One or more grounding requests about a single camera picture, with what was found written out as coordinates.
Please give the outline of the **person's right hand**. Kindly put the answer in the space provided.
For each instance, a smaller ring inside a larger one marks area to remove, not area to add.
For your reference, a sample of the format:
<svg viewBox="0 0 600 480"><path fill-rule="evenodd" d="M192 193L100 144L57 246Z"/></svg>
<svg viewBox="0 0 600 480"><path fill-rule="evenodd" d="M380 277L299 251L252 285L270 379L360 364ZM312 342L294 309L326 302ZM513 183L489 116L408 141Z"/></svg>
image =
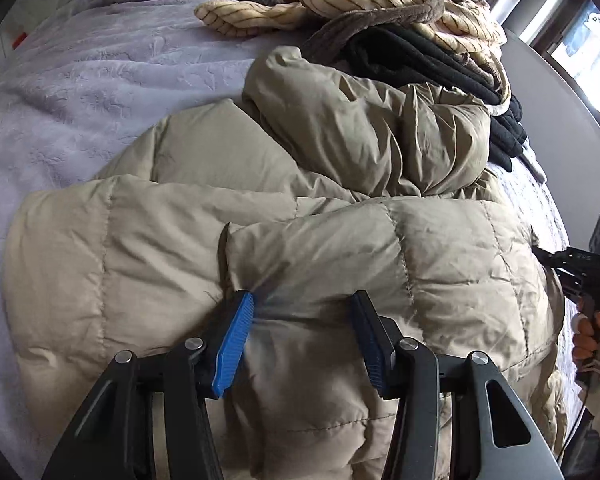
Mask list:
<svg viewBox="0 0 600 480"><path fill-rule="evenodd" d="M572 318L572 329L572 360L580 375L590 375L588 382L580 378L577 384L588 390L591 380L600 378L600 311L594 313L592 320L579 312Z"/></svg>

